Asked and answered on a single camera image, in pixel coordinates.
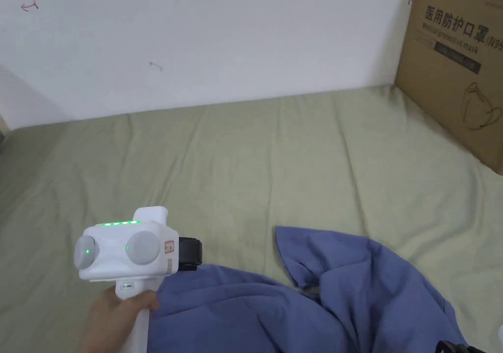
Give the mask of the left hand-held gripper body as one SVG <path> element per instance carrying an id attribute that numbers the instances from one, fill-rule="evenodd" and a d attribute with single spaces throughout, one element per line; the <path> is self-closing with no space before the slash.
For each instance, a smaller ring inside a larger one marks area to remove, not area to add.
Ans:
<path id="1" fill-rule="evenodd" d="M 164 278 L 195 271 L 202 264 L 202 243 L 182 237 L 168 226 L 163 206 L 141 207 L 132 220 L 88 227 L 77 240 L 74 265 L 81 279 L 112 282 L 115 293 L 128 299 L 157 291 Z M 120 353 L 147 351 L 151 311 L 141 311 Z"/>

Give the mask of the person's left hand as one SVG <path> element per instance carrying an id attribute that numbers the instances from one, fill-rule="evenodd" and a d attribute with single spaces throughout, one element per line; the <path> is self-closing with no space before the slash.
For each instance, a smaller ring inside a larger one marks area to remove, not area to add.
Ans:
<path id="1" fill-rule="evenodd" d="M 104 290 L 89 309 L 78 353 L 118 353 L 141 311 L 159 309 L 157 293 L 146 290 L 122 300 L 115 288 Z"/>

